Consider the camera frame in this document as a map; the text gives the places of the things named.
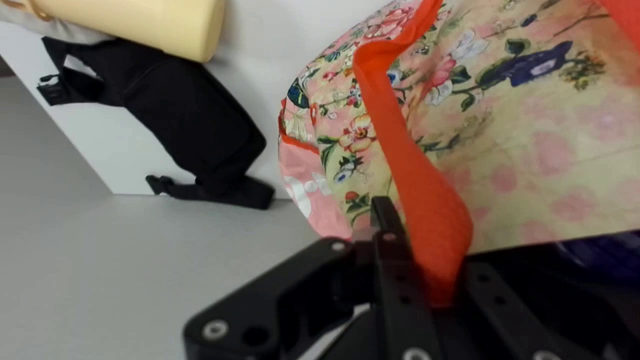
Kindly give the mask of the cream cylindrical cushion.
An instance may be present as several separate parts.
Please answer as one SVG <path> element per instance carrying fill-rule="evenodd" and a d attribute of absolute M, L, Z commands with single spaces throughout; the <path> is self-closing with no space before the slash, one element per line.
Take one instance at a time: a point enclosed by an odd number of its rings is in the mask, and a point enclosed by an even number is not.
<path fill-rule="evenodd" d="M 206 63 L 217 50 L 226 0 L 0 0 L 39 22 L 67 21 Z"/>

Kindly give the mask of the grey cloth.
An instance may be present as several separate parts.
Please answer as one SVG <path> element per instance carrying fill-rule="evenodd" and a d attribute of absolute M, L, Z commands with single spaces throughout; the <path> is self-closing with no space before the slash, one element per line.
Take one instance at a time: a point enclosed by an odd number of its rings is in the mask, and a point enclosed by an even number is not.
<path fill-rule="evenodd" d="M 112 41 L 114 36 L 60 19 L 44 21 L 34 14 L 0 4 L 0 22 L 18 25 L 35 34 L 72 44 L 94 45 Z"/>

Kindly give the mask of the floral bag with orange handles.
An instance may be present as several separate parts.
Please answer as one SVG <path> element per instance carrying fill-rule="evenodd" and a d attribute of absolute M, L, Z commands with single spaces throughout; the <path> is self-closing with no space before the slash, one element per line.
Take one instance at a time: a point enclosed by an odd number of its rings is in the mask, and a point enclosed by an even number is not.
<path fill-rule="evenodd" d="M 468 254 L 640 229 L 640 0 L 391 0 L 278 127 L 311 227 L 354 239 L 390 198 L 450 305 Z"/>

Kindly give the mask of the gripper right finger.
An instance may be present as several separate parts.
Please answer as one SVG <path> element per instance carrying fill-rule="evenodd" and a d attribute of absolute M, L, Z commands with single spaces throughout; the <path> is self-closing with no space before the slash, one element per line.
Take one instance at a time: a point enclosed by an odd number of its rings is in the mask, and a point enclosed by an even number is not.
<path fill-rule="evenodd" d="M 444 312 L 444 360 L 640 360 L 640 286 L 551 245 L 471 256 Z"/>

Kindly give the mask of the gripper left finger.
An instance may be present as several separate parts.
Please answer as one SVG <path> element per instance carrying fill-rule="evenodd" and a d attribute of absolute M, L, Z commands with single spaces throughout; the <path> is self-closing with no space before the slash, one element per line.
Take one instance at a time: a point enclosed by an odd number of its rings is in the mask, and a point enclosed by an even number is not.
<path fill-rule="evenodd" d="M 192 317 L 186 360 L 439 360 L 441 347 L 390 198 L 371 200 L 369 239 L 325 237 Z"/>

